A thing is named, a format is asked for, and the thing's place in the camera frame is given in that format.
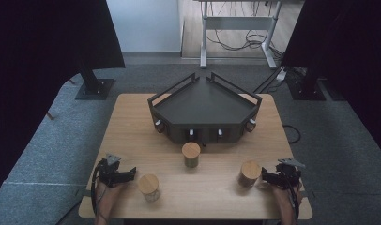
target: wooden cylinder top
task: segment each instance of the wooden cylinder top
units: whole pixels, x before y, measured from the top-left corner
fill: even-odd
[[[159,180],[154,174],[146,174],[138,181],[138,189],[143,194],[151,194],[159,187]]]
[[[255,180],[261,175],[261,167],[255,161],[243,162],[241,173],[248,179]]]
[[[200,146],[195,142],[187,142],[182,146],[182,154],[186,158],[197,158],[200,155]]]

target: black curtain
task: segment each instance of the black curtain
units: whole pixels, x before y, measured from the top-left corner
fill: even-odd
[[[306,0],[282,65],[328,78],[381,148],[381,0]]]
[[[0,186],[79,60],[125,66],[105,0],[0,1]]]

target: hand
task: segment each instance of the hand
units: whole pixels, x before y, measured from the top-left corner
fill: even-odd
[[[276,204],[279,207],[281,214],[281,225],[296,225],[296,215],[295,211],[290,203],[289,196],[291,196],[291,191],[289,189],[281,189],[275,185],[272,186],[273,195],[276,198]],[[299,183],[297,187],[293,187],[294,192],[297,194],[298,205],[301,204],[302,196],[299,190],[302,184]]]
[[[127,186],[126,183],[116,184],[114,187],[107,187],[105,184],[97,179],[97,214],[95,216],[94,224],[105,225],[108,224],[112,208],[116,203],[120,192]]]

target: wooden floor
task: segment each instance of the wooden floor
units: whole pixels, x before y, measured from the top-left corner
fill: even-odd
[[[284,52],[290,37],[296,25],[299,12],[304,1],[283,2],[279,19],[273,34],[273,46],[280,52]],[[182,44],[183,58],[200,57],[200,46],[202,43],[202,5],[197,1],[184,1],[184,35]],[[273,15],[276,10],[276,3],[269,2],[265,6],[265,2],[215,2],[210,5],[208,3],[208,16],[268,16]],[[216,31],[207,30],[207,36],[220,41],[230,47],[239,48],[245,45],[246,36],[249,31],[223,30]],[[265,36],[267,31],[250,31],[249,35]],[[263,37],[251,37],[250,40],[263,41]],[[265,58],[261,48],[247,47],[239,51],[225,50],[220,44],[207,41],[207,57],[208,58],[236,58],[236,57],[252,57]]]

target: wooden cylinder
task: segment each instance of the wooden cylinder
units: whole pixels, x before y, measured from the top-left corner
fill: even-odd
[[[261,175],[261,167],[253,160],[243,162],[237,182],[244,188],[254,185]]]
[[[154,202],[160,197],[159,180],[154,174],[146,174],[138,181],[138,189],[148,202]]]
[[[187,142],[182,146],[185,166],[194,168],[199,165],[200,146],[195,142]]]

